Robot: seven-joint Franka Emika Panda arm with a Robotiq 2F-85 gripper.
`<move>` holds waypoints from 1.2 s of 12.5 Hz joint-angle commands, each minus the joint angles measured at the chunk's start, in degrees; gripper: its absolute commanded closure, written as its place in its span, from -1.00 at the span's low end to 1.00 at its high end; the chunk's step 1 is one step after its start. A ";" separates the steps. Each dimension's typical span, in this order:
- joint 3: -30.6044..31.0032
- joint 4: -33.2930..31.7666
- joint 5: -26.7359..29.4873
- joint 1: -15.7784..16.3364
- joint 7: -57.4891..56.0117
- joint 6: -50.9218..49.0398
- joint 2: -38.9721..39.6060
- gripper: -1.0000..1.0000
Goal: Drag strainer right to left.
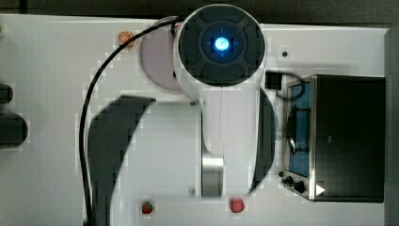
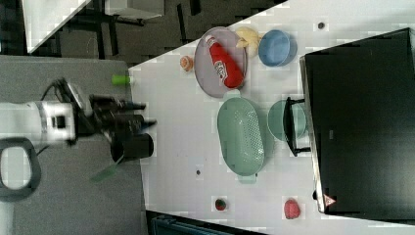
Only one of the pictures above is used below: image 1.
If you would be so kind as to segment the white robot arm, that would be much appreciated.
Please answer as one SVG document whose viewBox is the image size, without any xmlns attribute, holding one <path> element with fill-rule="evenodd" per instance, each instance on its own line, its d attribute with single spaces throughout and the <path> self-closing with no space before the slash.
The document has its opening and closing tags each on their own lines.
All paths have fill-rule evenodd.
<svg viewBox="0 0 399 226">
<path fill-rule="evenodd" d="M 265 61 L 261 26 L 239 7 L 208 5 L 180 24 L 173 66 L 179 85 L 201 111 L 203 197 L 250 191 Z"/>
</svg>

